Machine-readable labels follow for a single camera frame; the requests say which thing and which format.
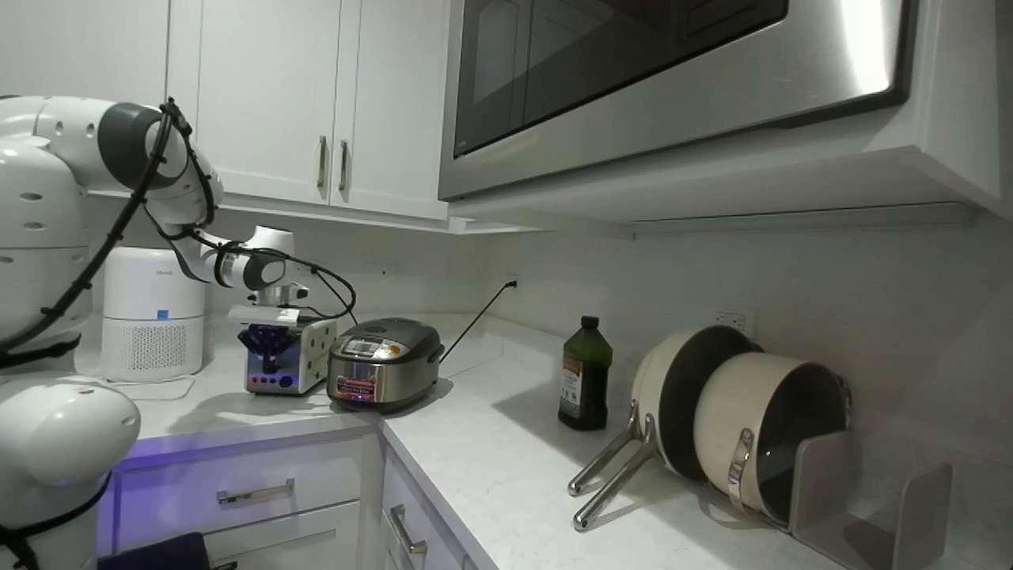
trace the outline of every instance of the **stainless steel microwave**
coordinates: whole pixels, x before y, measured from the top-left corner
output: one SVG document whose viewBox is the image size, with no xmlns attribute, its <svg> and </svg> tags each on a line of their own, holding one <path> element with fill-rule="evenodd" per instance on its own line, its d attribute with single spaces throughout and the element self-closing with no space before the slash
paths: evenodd
<svg viewBox="0 0 1013 570">
<path fill-rule="evenodd" d="M 464 0 L 442 200 L 899 103 L 916 0 Z"/>
</svg>

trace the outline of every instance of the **soy sauce bottle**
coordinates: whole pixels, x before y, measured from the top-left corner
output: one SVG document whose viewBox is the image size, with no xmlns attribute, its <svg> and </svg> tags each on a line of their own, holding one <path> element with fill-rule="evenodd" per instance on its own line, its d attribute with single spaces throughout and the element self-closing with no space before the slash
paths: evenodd
<svg viewBox="0 0 1013 570">
<path fill-rule="evenodd" d="M 597 333 L 597 316 L 582 316 L 563 345 L 559 410 L 573 430 L 602 430 L 607 425 L 607 366 L 611 345 Z"/>
</svg>

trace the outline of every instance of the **pan handle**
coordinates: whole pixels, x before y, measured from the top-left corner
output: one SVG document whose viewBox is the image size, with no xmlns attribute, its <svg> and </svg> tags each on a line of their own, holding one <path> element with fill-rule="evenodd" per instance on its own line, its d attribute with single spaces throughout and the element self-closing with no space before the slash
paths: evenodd
<svg viewBox="0 0 1013 570">
<path fill-rule="evenodd" d="M 607 440 L 607 445 L 571 479 L 567 489 L 575 496 L 588 479 L 594 479 L 629 440 L 640 438 L 640 404 L 629 397 L 626 428 Z"/>
<path fill-rule="evenodd" d="M 641 433 L 641 438 L 645 438 L 645 440 L 641 440 L 640 449 L 619 466 L 619 470 L 618 470 L 615 479 L 607 479 L 607 482 L 597 486 L 597 493 L 593 493 L 593 499 L 588 499 L 584 507 L 575 508 L 575 517 L 573 517 L 573 527 L 575 527 L 575 531 L 584 531 L 588 521 L 593 521 L 593 517 L 603 507 L 603 499 L 611 499 L 615 489 L 619 489 L 619 486 L 634 479 L 634 470 L 635 470 L 645 459 L 656 457 L 656 416 L 652 416 L 652 415 L 645 415 L 645 433 Z"/>
</svg>

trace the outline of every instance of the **white countertop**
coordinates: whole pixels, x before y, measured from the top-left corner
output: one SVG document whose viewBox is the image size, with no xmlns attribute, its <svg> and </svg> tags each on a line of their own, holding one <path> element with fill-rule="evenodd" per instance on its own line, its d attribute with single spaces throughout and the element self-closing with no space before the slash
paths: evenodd
<svg viewBox="0 0 1013 570">
<path fill-rule="evenodd" d="M 686 485 L 652 459 L 573 531 L 584 496 L 567 482 L 622 425 L 579 433 L 557 415 L 557 339 L 509 322 L 486 327 L 442 360 L 434 396 L 380 422 L 447 526 L 500 570 L 672 570 L 672 565 L 834 565 L 781 527 L 740 517 L 720 489 Z M 138 403 L 143 433 L 130 459 L 321 430 L 370 430 L 376 415 L 337 410 L 324 388 L 307 397 L 250 396 L 245 348 L 221 341 L 185 397 Z"/>
</svg>

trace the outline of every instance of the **electrical outlet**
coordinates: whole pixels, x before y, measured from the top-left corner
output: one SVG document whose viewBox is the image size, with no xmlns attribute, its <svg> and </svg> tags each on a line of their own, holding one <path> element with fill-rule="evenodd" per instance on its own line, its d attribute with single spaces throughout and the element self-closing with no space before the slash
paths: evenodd
<svg viewBox="0 0 1013 570">
<path fill-rule="evenodd" d="M 749 309 L 715 309 L 712 322 L 730 327 L 744 335 L 752 335 L 752 312 Z"/>
</svg>

